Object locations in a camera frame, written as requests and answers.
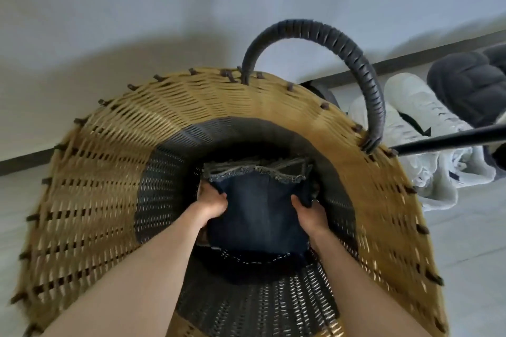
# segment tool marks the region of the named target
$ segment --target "denim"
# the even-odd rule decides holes
[[[312,165],[305,158],[207,163],[202,178],[227,193],[228,208],[207,223],[210,246],[230,251],[304,253],[309,239],[290,196],[311,206]]]

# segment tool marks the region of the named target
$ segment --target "basket handle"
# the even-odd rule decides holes
[[[300,38],[318,43],[338,55],[357,79],[367,107],[369,130],[367,139],[361,146],[370,153],[381,142],[385,125],[385,101],[378,86],[376,72],[365,58],[362,50],[344,33],[326,24],[306,19],[280,21],[273,24],[248,47],[241,68],[241,82],[249,83],[250,74],[262,52],[271,44],[282,40]]]

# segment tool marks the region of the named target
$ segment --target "white sneaker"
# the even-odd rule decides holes
[[[432,89],[418,76],[399,73],[387,80],[385,99],[403,119],[427,136],[443,136],[472,129],[441,103]],[[495,168],[484,159],[483,147],[465,147],[441,151],[455,187],[487,184],[494,180]]]
[[[411,125],[402,120],[399,113],[389,105],[386,106],[386,121],[383,130],[383,142],[388,147],[426,139]],[[348,116],[356,123],[368,128],[367,109],[364,97],[359,97],[350,105]],[[438,168],[439,154],[437,152],[423,155],[409,155],[399,157],[399,162],[408,179],[418,187],[419,199],[424,211],[433,209],[448,209],[457,204],[458,194],[452,185],[448,171]]]

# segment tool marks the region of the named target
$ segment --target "forearm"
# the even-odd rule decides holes
[[[312,242],[350,337],[429,337],[411,315],[369,278],[329,229],[320,231]]]
[[[46,337],[165,336],[200,224],[189,207],[174,224],[106,273]]]

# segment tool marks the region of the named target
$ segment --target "wicker basket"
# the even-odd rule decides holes
[[[286,37],[316,41],[351,67],[368,101],[368,133],[304,87],[252,72],[262,50]],[[285,21],[254,41],[242,70],[192,68],[129,88],[76,119],[55,147],[12,300],[28,333],[170,225],[194,199],[202,161],[234,149],[311,157],[332,230],[430,334],[446,335],[429,231],[395,153],[377,146],[383,97],[353,41],[320,23]],[[168,335],[342,335],[314,254],[298,265],[290,255],[255,258],[195,247]]]

